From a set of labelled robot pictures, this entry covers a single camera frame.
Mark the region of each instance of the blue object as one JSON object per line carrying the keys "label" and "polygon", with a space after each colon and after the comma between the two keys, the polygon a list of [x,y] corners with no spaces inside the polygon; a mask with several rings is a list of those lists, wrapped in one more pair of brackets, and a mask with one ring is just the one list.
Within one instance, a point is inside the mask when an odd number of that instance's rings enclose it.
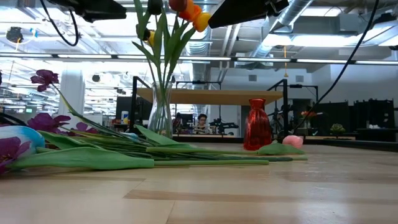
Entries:
{"label": "blue object", "polygon": [[21,143],[30,141],[30,148],[21,157],[36,153],[36,147],[44,147],[43,136],[32,128],[26,126],[5,126],[0,127],[0,139],[18,137]]}

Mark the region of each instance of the pink object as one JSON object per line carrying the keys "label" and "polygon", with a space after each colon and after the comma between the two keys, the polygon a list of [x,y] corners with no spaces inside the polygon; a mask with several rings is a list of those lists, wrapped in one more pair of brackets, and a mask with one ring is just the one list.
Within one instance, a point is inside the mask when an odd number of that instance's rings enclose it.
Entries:
{"label": "pink object", "polygon": [[303,139],[298,136],[286,136],[282,143],[291,145],[296,149],[303,147]]}

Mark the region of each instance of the desk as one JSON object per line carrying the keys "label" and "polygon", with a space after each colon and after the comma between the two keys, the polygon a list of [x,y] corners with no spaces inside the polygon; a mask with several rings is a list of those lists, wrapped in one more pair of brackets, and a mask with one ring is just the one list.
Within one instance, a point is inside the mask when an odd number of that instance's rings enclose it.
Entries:
{"label": "desk", "polygon": [[396,223],[397,153],[303,150],[308,161],[268,166],[7,174],[0,180],[0,223]]}
{"label": "desk", "polygon": [[[152,89],[138,88],[137,95],[152,102]],[[171,90],[170,103],[199,105],[250,105],[253,98],[266,99],[266,105],[283,97],[281,91]]]}

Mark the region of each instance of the white column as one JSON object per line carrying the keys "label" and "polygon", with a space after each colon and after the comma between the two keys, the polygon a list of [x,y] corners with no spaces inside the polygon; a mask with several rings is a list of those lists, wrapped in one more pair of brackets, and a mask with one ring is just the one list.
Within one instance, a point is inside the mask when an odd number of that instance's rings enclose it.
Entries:
{"label": "white column", "polygon": [[[85,79],[81,70],[64,70],[61,77],[61,92],[73,109],[83,115],[85,109]],[[80,120],[69,113],[68,108],[60,99],[58,115],[67,115],[72,119],[66,128],[74,128]]]}

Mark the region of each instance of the glass vase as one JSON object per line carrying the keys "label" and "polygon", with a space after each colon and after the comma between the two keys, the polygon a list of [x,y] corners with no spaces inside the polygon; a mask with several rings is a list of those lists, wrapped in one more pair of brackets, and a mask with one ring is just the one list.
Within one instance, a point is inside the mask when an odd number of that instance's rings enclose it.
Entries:
{"label": "glass vase", "polygon": [[271,144],[271,127],[264,111],[265,99],[251,99],[251,110],[246,118],[244,148],[255,151],[262,146]]}
{"label": "glass vase", "polygon": [[148,129],[170,139],[173,138],[172,115],[170,112],[171,89],[171,83],[166,88],[161,86],[159,82],[152,84],[152,110],[150,111],[148,123]]}

